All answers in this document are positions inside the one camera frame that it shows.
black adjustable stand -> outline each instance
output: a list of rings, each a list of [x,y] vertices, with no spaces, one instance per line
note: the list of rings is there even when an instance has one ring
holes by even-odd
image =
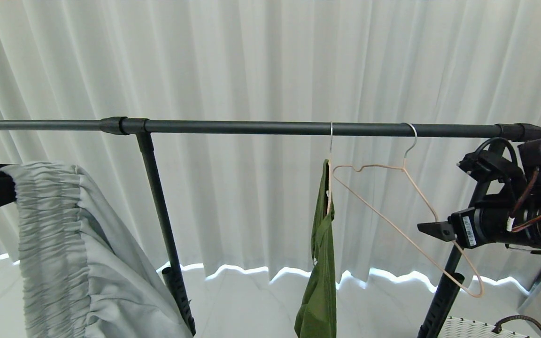
[[[531,141],[541,138],[541,127],[532,124],[415,124],[418,137],[491,138],[503,137],[510,141]],[[241,121],[169,121],[147,118],[109,117],[101,120],[2,120],[0,131],[102,131],[115,135],[137,135],[143,155],[147,177],[152,188],[154,203],[166,245],[170,267],[162,271],[164,280],[182,317],[195,335],[195,323],[191,316],[183,274],[172,236],[168,210],[157,170],[156,158],[150,133],[232,133],[266,135],[336,135],[336,136],[389,136],[413,137],[415,133],[407,124],[401,123],[328,123],[328,122],[241,122]],[[504,146],[493,143],[489,151],[502,154]],[[471,205],[487,193],[488,184],[477,184]],[[455,273],[461,254],[454,248],[445,270],[459,282],[464,276]],[[419,330],[419,338],[435,338],[440,333],[459,287],[442,276],[433,297],[427,317]]]

barcode label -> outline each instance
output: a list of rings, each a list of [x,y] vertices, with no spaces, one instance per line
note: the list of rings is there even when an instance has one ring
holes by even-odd
[[[468,216],[462,218],[464,223],[464,230],[466,231],[466,238],[469,240],[470,246],[476,246],[477,242],[475,241],[475,234],[473,233],[473,228],[471,227],[471,220]]]

white woven basket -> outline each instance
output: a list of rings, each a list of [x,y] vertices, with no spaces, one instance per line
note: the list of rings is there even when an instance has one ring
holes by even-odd
[[[494,333],[494,325],[468,319],[448,317],[439,338],[533,338],[507,329]]]

rack leg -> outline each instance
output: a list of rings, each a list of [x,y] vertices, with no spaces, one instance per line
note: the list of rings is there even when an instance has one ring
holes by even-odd
[[[501,143],[493,143],[490,145],[488,151],[496,154],[502,154],[504,152],[504,145]],[[487,189],[489,187],[489,182],[477,183],[469,206],[473,206],[475,202],[482,199],[487,194]],[[464,280],[464,276],[462,276],[462,274],[455,274],[456,267],[460,262],[460,257],[462,257],[462,255],[458,249],[452,248],[450,256],[448,257],[448,262],[446,263],[444,269],[457,280],[460,278],[459,282],[462,282],[462,280]],[[440,282],[438,283],[438,288],[433,295],[433,300],[431,301],[431,305],[427,311],[427,315],[425,315],[423,325],[421,325],[421,328],[419,329],[417,338],[437,338],[438,334],[440,334],[440,331],[442,330],[442,327],[444,326],[453,304],[455,303],[459,290],[459,286],[453,283],[448,276],[442,274]]]
[[[185,289],[185,282],[183,281],[183,272],[181,271],[181,266],[178,261],[177,247],[174,242],[174,236],[172,235],[170,217],[168,216],[160,174],[157,169],[156,156],[154,155],[152,135],[146,132],[137,133],[137,141],[143,156],[143,163],[146,166],[147,178],[150,182],[150,188],[152,188],[152,196],[154,204],[156,205],[160,227],[162,229],[168,261],[170,262],[170,268],[165,268],[162,271],[162,275],[166,282],[166,287],[177,302],[183,320],[189,327],[189,330],[191,330],[191,334],[195,336],[195,321],[191,316],[189,298],[187,298],[187,290]]]

robotic arm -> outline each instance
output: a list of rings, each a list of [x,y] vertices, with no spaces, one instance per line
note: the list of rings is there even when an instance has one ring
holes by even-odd
[[[494,142],[505,143],[511,161],[484,150]],[[477,182],[504,183],[502,190],[451,214],[445,222],[418,224],[419,231],[445,241],[456,239],[464,248],[504,243],[541,249],[541,139],[520,144],[519,154],[523,169],[503,138],[488,139],[466,154],[458,167]]]

